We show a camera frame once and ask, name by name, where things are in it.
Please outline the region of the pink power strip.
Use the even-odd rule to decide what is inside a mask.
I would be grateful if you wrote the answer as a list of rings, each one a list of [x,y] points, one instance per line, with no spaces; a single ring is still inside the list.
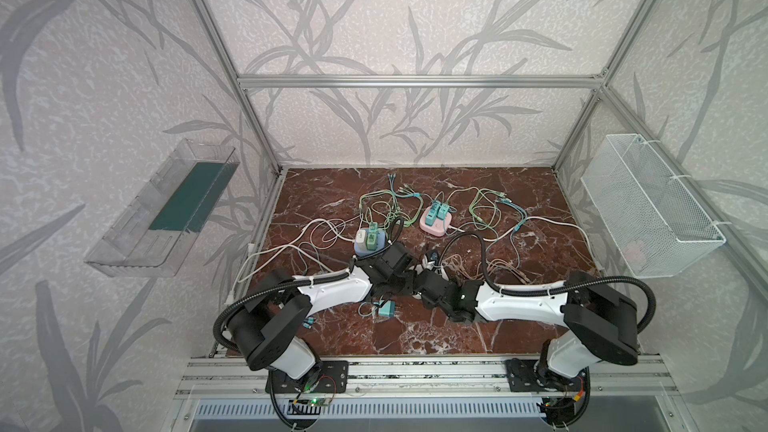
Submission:
[[[450,206],[442,202],[434,202],[421,215],[419,228],[434,237],[443,237],[447,234],[451,221]]]

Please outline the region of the blue power strip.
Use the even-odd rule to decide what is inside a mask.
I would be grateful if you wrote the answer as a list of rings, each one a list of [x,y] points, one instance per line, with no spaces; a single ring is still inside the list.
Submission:
[[[382,229],[359,229],[353,241],[355,255],[366,257],[383,250],[386,246],[386,239],[386,232]]]

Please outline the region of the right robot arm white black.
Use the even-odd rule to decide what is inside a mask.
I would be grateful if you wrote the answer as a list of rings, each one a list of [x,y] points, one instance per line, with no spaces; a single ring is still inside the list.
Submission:
[[[657,307],[653,290],[639,279],[579,271],[565,281],[515,286],[481,280],[459,285],[423,271],[415,276],[414,292],[425,307],[437,307],[457,323],[516,320],[566,328],[543,346],[537,373],[567,379],[601,361],[635,365],[638,335]]]

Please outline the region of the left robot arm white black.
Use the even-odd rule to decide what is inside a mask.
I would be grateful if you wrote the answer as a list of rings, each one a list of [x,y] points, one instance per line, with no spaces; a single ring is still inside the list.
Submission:
[[[298,337],[308,317],[376,297],[410,296],[414,281],[414,257],[400,242],[354,258],[339,271],[292,276],[278,270],[219,314],[213,336],[222,347],[239,353],[253,371],[268,369],[302,379],[321,363]]]

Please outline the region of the clear plastic wall bin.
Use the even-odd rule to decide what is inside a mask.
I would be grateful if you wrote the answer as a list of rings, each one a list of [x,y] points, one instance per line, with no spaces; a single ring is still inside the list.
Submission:
[[[239,165],[233,146],[181,140],[85,263],[111,278],[175,276]]]

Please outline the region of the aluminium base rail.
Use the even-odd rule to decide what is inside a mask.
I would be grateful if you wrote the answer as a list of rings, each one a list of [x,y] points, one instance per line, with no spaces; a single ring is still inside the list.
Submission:
[[[347,356],[348,368],[322,378],[316,393],[335,399],[545,396],[551,392],[513,379],[510,355]],[[631,367],[601,362],[589,367],[591,395],[678,396],[663,359],[643,355]],[[174,398],[265,398],[267,373],[251,371],[235,357],[192,359]]]

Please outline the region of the teal charger plug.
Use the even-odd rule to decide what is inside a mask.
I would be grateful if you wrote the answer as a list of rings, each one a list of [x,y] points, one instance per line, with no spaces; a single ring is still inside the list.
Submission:
[[[376,314],[378,317],[392,318],[395,316],[396,304],[392,301],[386,301],[378,304],[376,307]]]

